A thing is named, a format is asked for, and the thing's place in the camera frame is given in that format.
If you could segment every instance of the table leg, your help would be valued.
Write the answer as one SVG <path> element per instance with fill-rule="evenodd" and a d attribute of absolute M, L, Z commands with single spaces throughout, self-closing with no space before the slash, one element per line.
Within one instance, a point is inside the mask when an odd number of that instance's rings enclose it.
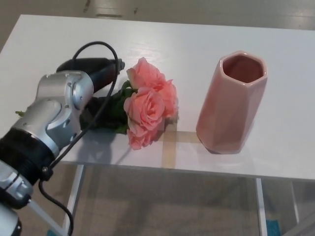
<path fill-rule="evenodd" d="M 69 197 L 69 201 L 67 205 L 67 208 L 72 213 L 73 218 L 75 215 L 75 211 L 76 211 L 76 207 L 77 207 L 77 203 L 79 199 L 78 195 L 80 195 L 81 185 L 83 183 L 84 169 L 85 169 L 84 165 L 78 165 L 77 170 L 75 172 L 74 181 L 73 181 L 73 185 L 72 185 L 72 189 L 71 189 L 71 193 L 70 193 L 70 197 Z M 68 215 L 66 214 L 63 221 L 63 228 L 68 232 L 69 226 L 70 226 L 70 221 L 69 221 Z"/>
<path fill-rule="evenodd" d="M 62 229 L 35 201 L 30 201 L 28 207 L 50 226 L 56 236 L 68 235 L 68 233 Z"/>
<path fill-rule="evenodd" d="M 261 179 L 260 178 L 256 179 L 256 195 L 257 195 L 257 208 L 258 208 L 260 235 L 261 236 L 268 236 L 267 235 L 264 197 L 262 194 L 262 185 L 261 185 Z"/>

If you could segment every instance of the pink rose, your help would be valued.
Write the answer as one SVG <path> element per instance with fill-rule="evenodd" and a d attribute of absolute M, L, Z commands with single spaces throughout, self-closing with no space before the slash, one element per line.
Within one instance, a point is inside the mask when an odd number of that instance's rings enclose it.
<path fill-rule="evenodd" d="M 178 100 L 176 87 L 173 85 L 172 80 L 165 81 L 161 86 L 156 86 L 155 91 L 161 94 L 165 103 L 164 117 L 174 117 L 178 111 Z"/>
<path fill-rule="evenodd" d="M 137 65 L 127 70 L 128 78 L 134 89 L 140 87 L 153 88 L 159 92 L 165 103 L 164 117 L 173 117 L 178 110 L 176 88 L 172 80 L 166 81 L 164 74 L 148 63 L 145 58 L 140 58 Z"/>
<path fill-rule="evenodd" d="M 129 145 L 133 150 L 139 150 L 142 147 L 146 147 L 151 144 L 157 132 L 158 129 L 155 129 L 153 131 L 147 130 L 143 136 L 137 137 L 130 129 L 128 129 L 127 135 L 129 138 Z"/>
<path fill-rule="evenodd" d="M 133 68 L 128 69 L 127 75 L 133 89 L 154 88 L 159 83 L 165 82 L 165 75 L 154 65 L 148 63 L 145 58 L 140 58 Z"/>
<path fill-rule="evenodd" d="M 153 88 L 139 88 L 124 103 L 128 115 L 127 131 L 133 149 L 150 144 L 162 121 L 165 104 L 162 96 Z"/>

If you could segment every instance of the rose bouquet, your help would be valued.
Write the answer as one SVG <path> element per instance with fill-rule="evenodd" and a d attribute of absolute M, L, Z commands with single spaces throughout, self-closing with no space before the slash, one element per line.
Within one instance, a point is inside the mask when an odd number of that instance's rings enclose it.
<path fill-rule="evenodd" d="M 94 129 L 106 128 L 127 134 L 129 145 L 137 150 L 155 139 L 165 118 L 175 117 L 178 110 L 176 88 L 145 58 L 127 70 L 129 80 L 110 97 Z M 81 116 L 83 129 L 92 120 L 104 97 L 92 98 Z"/>

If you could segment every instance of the black cable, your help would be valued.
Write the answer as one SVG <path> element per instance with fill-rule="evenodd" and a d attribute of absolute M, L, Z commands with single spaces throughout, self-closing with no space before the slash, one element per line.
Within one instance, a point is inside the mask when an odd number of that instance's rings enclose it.
<path fill-rule="evenodd" d="M 118 61 L 118 56 L 115 52 L 115 50 L 107 43 L 101 42 L 101 41 L 96 41 L 96 42 L 91 42 L 88 43 L 86 45 L 84 45 L 83 47 L 81 47 L 76 54 L 73 56 L 72 58 L 72 66 L 71 69 L 74 69 L 75 66 L 75 60 L 76 58 L 79 56 L 79 54 L 86 49 L 87 47 L 90 47 L 92 45 L 104 45 L 105 47 L 107 47 L 114 55 L 115 58 L 115 77 L 114 77 L 114 81 L 112 82 L 112 85 L 109 89 L 109 92 L 103 102 L 103 104 L 101 105 L 100 109 L 98 110 L 97 114 L 95 115 L 95 117 L 93 118 L 93 120 L 88 124 L 88 126 L 82 130 L 82 132 L 71 142 L 71 144 L 65 149 L 65 151 L 49 166 L 50 169 L 53 169 L 67 154 L 68 152 L 73 148 L 73 146 L 83 137 L 83 135 L 85 135 L 88 130 L 90 130 L 90 128 L 92 128 L 92 126 L 94 125 L 94 123 L 98 120 L 98 118 L 101 116 L 101 113 L 103 112 L 104 108 L 106 107 L 110 96 L 112 95 L 112 92 L 114 90 L 116 81 L 117 81 L 117 77 L 118 77 L 118 73 L 119 73 L 119 61 Z M 51 197 L 50 195 L 48 195 L 48 193 L 45 192 L 44 188 L 43 188 L 43 180 L 40 180 L 38 183 L 38 188 L 40 193 L 49 201 L 51 201 L 52 203 L 54 203 L 55 205 L 59 206 L 62 210 L 65 211 L 65 213 L 68 215 L 69 220 L 70 220 L 70 227 L 69 227 L 69 231 L 68 234 L 69 236 L 72 235 L 73 233 L 73 229 L 74 229 L 74 221 L 73 221 L 73 216 L 71 214 L 71 212 L 68 210 L 68 208 L 63 205 L 61 202 L 57 201 L 56 199 L 54 199 L 53 197 Z"/>
<path fill-rule="evenodd" d="M 74 220 L 73 220 L 73 216 L 71 214 L 71 212 L 68 210 L 68 208 L 63 205 L 61 202 L 57 201 L 56 199 L 54 199 L 53 197 L 51 197 L 48 193 L 45 192 L 44 188 L 43 188 L 43 181 L 40 180 L 38 182 L 38 188 L 40 193 L 49 201 L 51 201 L 53 204 L 59 206 L 62 210 L 64 210 L 64 212 L 68 215 L 69 220 L 70 220 L 70 227 L 69 227 L 69 231 L 67 232 L 69 236 L 72 235 L 73 233 L 73 227 L 74 227 Z"/>

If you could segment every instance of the ceramic vase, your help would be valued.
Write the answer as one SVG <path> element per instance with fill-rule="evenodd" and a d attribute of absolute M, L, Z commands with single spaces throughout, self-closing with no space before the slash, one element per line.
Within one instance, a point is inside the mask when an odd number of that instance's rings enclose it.
<path fill-rule="evenodd" d="M 265 62 L 238 51 L 219 60 L 196 132 L 214 153 L 241 151 L 267 83 Z"/>

